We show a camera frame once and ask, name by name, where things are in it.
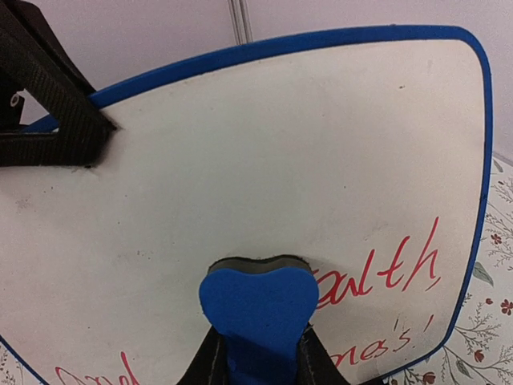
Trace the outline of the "small blue-framed whiteboard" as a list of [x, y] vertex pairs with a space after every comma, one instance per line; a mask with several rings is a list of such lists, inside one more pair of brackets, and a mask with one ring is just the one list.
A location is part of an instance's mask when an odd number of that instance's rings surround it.
[[[50, 361], [198, 351], [223, 258], [294, 255], [351, 383], [449, 338], [474, 267], [493, 144], [491, 69], [457, 26], [274, 38], [92, 95], [92, 166], [1, 171], [1, 381]], [[186, 368], [192, 358], [186, 359]]]

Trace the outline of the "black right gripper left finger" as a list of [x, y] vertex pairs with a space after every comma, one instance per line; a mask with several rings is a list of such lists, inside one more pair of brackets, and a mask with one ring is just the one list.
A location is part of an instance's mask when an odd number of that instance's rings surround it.
[[210, 328], [177, 385], [225, 385], [227, 355], [224, 338]]

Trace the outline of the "blue whiteboard eraser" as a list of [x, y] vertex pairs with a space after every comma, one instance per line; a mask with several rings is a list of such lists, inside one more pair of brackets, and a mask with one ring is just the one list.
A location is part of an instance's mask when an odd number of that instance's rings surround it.
[[224, 340], [231, 384], [295, 382], [297, 345], [319, 298], [304, 259], [223, 258], [209, 267], [199, 298]]

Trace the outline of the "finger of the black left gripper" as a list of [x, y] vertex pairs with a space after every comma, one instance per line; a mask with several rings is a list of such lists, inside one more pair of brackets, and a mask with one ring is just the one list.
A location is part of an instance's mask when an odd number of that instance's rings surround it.
[[1, 135], [1, 166], [86, 166], [103, 154], [115, 126], [105, 119], [68, 120], [56, 133]]
[[[22, 124], [21, 91], [35, 98], [54, 122]], [[1, 2], [2, 132], [64, 132], [77, 130], [81, 120], [101, 132], [115, 131], [89, 100], [93, 91], [35, 4]]]

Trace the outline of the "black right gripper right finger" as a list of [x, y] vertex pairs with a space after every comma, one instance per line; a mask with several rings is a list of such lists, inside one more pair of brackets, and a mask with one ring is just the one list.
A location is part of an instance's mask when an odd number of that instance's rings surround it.
[[349, 385], [322, 345], [313, 326], [308, 324], [297, 345], [299, 385]]

